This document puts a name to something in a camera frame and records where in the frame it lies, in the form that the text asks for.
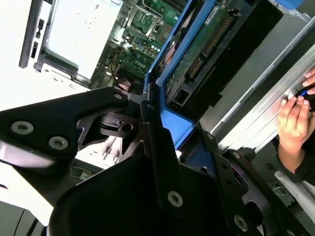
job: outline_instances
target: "silver screw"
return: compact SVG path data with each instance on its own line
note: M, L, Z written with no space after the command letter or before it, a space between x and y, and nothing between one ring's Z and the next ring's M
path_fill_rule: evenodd
M176 191L169 191L167 194L167 199L175 207L181 207L183 205L183 198Z
M240 155L237 153L237 152L234 152L233 155L237 158L237 159L240 159Z
M211 134L207 134L207 136L209 139L211 139L211 140L213 139L213 136Z
M246 221L242 218L240 215L234 216L234 222L237 225L238 228L240 228L242 231L246 232L248 230L248 226Z
M68 147L69 143L68 143L67 139L60 137L60 136L55 136L49 140L48 144L53 149L64 150Z
M286 233L289 236L295 236L295 234L291 230L286 230Z
M121 100L123 97L120 95L120 94L118 94L118 93L116 93L115 95L114 95L114 97L115 98L117 98L117 99L119 99L119 100Z
M17 134L27 135L34 131L34 126L27 121L20 120L11 124L11 130Z

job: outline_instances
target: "white sticker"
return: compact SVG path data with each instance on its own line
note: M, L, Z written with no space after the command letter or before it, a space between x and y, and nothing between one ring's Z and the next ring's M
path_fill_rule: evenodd
M216 12L218 11L219 7L218 6L215 6L212 10L212 12L210 13L210 15L208 16L208 18L206 19L205 21L205 24L209 24L210 21L212 20L212 18L215 16Z

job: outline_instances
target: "fingernail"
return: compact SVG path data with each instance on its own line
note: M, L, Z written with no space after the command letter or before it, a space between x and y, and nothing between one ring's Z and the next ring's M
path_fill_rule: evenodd
M286 100L283 99L283 100L281 101L281 106L284 106L285 104L286 104Z

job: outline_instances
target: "hand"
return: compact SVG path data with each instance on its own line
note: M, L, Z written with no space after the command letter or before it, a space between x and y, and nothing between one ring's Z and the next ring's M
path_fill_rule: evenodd
M313 69L311 69L306 75L305 77L307 78L306 81L303 82L303 86L307 87L310 86L312 84L315 84L315 67ZM311 88L310 90L307 91L308 94L315 94L315 87Z
M300 152L303 143L315 129L315 113L308 119L310 103L304 97L283 100L278 115L280 145L292 155Z

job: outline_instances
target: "finger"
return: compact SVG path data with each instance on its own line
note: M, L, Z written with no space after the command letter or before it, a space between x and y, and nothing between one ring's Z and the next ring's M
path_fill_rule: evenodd
M310 103L308 100L304 100L303 105L301 107L301 111L296 123L296 130L299 131L300 134L307 134L308 131L308 119L309 119L309 109Z
M315 67L313 69L311 69L309 72L306 73L305 77L309 78L312 75L315 75Z
M307 91L307 94L309 94L309 95L315 94L315 87L309 89L309 90Z
M286 126L287 123L287 117L292 110L294 104L296 101L296 97L292 97L288 102L283 102L281 103L280 109L279 109L279 114L278 114L278 122L282 126Z
M308 134L312 134L315 130L315 117L311 116L309 118Z
M289 130L296 130L296 124L303 105L304 97L299 96L296 105L292 108L287 117L286 126Z
M312 84L314 84L314 83L315 83L315 75L312 75L312 76L308 77L308 78L306 79L306 81L304 81L304 82L302 83L302 85L303 85L304 87L306 87L306 86L312 85Z

